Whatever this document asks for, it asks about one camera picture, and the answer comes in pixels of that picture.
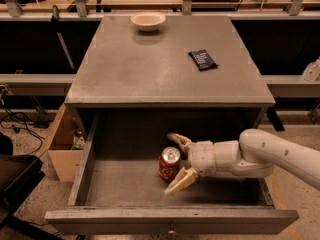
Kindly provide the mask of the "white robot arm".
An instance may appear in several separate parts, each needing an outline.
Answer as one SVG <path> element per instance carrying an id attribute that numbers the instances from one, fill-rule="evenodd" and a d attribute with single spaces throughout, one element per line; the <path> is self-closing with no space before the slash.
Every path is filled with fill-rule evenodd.
<path id="1" fill-rule="evenodd" d="M 189 168 L 181 168 L 164 194 L 174 195 L 199 177 L 265 178 L 278 166 L 320 189 L 320 152 L 259 129 L 243 131 L 233 141 L 198 141 L 176 133 L 168 139 L 187 155 Z"/>

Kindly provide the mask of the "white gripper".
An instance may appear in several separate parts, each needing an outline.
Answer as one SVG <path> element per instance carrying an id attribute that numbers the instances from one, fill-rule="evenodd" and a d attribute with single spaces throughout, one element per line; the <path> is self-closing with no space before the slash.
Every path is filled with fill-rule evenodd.
<path id="1" fill-rule="evenodd" d="M 189 187 L 200 177 L 213 177 L 217 173 L 216 153 L 211 141 L 192 141 L 178 133 L 168 133 L 167 138 L 176 143 L 185 155 L 192 168 L 182 167 L 174 180 L 164 190 L 165 196 L 175 195 Z"/>

